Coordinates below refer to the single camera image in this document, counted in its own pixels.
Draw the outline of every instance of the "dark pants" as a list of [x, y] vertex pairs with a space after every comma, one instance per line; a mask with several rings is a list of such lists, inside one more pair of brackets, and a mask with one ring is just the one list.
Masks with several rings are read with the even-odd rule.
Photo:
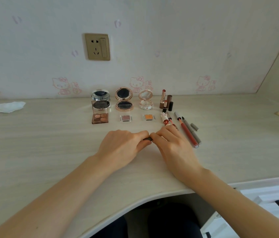
[[[170, 203], [154, 210], [147, 223], [150, 238], [202, 238], [194, 212], [183, 204]], [[128, 238], [125, 218], [118, 218], [92, 238]]]

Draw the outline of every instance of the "wall socket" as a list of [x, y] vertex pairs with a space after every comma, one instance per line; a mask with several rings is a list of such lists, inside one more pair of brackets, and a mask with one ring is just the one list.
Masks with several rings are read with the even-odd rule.
[[90, 60], [110, 60], [110, 46], [108, 34], [85, 33], [86, 48]]

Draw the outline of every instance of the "hand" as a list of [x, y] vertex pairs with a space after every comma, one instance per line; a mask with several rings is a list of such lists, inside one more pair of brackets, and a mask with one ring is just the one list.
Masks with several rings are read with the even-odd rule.
[[151, 133], [153, 143], [157, 145], [168, 169], [185, 183], [198, 178], [203, 167], [198, 162], [190, 142], [173, 126], [162, 127], [157, 133]]
[[94, 156], [109, 167], [111, 172], [115, 172], [130, 163], [139, 151], [151, 144], [151, 141], [143, 140], [148, 137], [148, 131], [110, 131]]

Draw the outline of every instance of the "left hand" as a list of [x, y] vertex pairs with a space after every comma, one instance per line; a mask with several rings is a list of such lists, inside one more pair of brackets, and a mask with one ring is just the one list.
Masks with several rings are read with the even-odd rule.
[[126, 166], [137, 153], [151, 144], [148, 131], [131, 133], [125, 130], [110, 131], [100, 144], [94, 155], [100, 163], [110, 168], [111, 172]]

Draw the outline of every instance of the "white wallpaper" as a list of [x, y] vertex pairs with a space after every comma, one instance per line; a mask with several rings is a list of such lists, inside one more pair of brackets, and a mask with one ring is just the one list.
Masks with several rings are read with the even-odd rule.
[[0, 0], [0, 98], [253, 93], [278, 52], [279, 0]]

